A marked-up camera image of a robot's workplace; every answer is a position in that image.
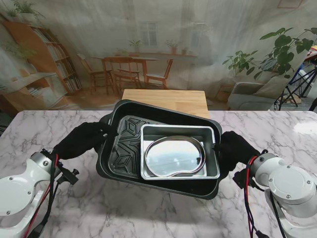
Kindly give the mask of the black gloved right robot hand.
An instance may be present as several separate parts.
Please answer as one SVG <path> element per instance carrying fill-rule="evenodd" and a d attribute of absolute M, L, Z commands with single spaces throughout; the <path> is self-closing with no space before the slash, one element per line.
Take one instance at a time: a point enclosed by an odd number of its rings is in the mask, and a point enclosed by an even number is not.
<path fill-rule="evenodd" d="M 214 146 L 214 151 L 218 155 L 220 179 L 227 177 L 237 163 L 247 165 L 251 158 L 260 155 L 258 150 L 234 131 L 223 133 L 220 143 Z"/>

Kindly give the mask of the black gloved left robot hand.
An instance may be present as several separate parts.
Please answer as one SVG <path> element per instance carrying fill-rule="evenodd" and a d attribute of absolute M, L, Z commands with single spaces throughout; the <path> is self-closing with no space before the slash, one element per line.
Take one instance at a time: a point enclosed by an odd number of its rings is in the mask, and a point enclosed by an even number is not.
<path fill-rule="evenodd" d="M 103 122 L 84 122 L 53 148 L 53 154 L 59 159 L 73 159 L 117 135 L 114 127 Z"/>

